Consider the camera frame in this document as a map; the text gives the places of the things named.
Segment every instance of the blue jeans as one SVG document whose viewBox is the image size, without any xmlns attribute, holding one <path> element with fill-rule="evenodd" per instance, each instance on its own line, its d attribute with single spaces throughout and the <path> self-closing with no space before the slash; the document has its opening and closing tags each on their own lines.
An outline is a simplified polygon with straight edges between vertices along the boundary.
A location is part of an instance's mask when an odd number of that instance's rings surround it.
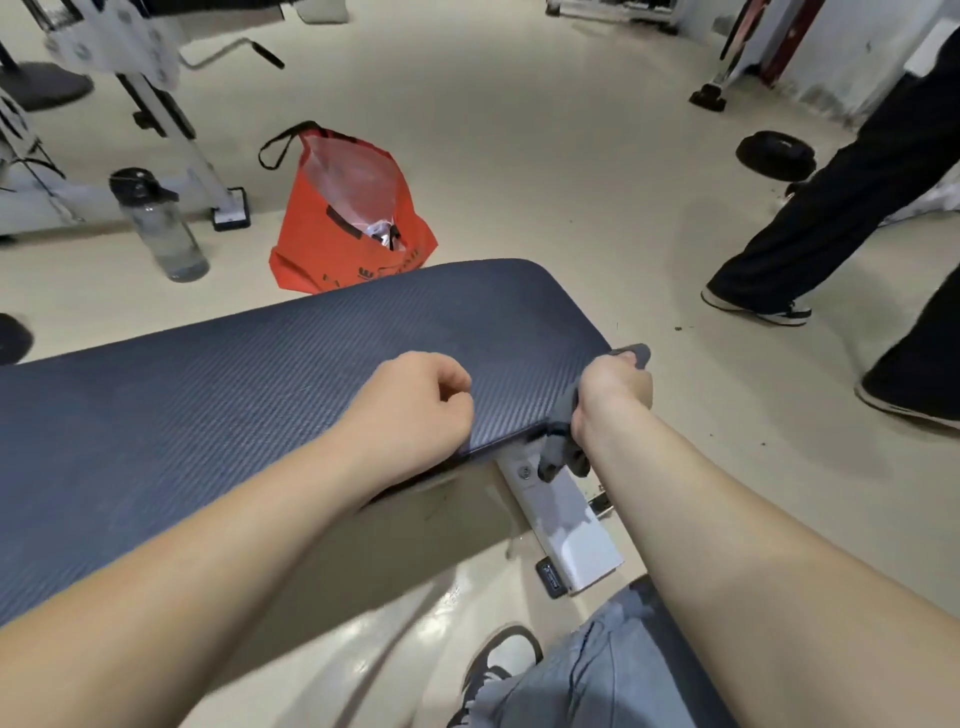
<svg viewBox="0 0 960 728">
<path fill-rule="evenodd" d="M 470 720 L 478 728 L 736 728 L 649 577 L 539 665 L 484 687 Z"/>
</svg>

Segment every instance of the clear plastic bottle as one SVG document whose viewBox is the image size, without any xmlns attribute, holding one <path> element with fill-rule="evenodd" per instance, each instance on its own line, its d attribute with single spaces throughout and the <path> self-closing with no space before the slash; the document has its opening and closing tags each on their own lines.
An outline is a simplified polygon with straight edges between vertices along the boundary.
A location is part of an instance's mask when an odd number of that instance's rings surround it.
<svg viewBox="0 0 960 728">
<path fill-rule="evenodd" d="M 137 167 L 110 175 L 110 191 L 168 279 L 189 283 L 206 275 L 210 264 L 180 217 L 176 192 Z"/>
</svg>

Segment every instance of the black pants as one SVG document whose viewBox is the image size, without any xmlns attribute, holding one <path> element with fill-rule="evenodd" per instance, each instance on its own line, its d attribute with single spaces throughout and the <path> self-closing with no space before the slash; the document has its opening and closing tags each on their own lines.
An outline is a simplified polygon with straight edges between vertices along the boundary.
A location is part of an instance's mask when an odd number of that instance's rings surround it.
<svg viewBox="0 0 960 728">
<path fill-rule="evenodd" d="M 891 93 L 856 141 L 724 264 L 709 289 L 758 313 L 785 310 L 853 255 L 887 215 L 930 189 L 958 160 L 960 31 L 944 44 L 936 67 Z M 904 363 L 909 361 L 943 376 L 960 373 L 960 269 L 881 364 L 913 369 Z"/>
</svg>

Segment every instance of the red bag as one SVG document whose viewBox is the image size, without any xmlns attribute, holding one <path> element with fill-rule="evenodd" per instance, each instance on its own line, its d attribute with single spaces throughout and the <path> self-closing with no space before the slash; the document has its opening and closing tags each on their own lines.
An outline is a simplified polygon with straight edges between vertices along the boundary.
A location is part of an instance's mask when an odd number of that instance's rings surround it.
<svg viewBox="0 0 960 728">
<path fill-rule="evenodd" d="M 366 141 L 305 121 L 263 145 L 261 166 L 277 169 L 295 136 L 303 153 L 270 253 L 277 285 L 324 293 L 419 268 L 437 239 L 414 211 L 394 158 Z M 263 153 L 282 139 L 287 143 L 279 158 L 266 164 Z"/>
</svg>

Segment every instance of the black bottle cap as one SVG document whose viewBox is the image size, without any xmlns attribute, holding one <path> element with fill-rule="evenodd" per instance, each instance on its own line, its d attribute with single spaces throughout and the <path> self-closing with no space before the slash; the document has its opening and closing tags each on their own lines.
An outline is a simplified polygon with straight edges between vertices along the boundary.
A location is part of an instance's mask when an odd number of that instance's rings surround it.
<svg viewBox="0 0 960 728">
<path fill-rule="evenodd" d="M 118 169 L 110 175 L 110 192 L 124 207 L 143 207 L 180 199 L 176 192 L 161 187 L 153 172 L 139 167 Z"/>
</svg>

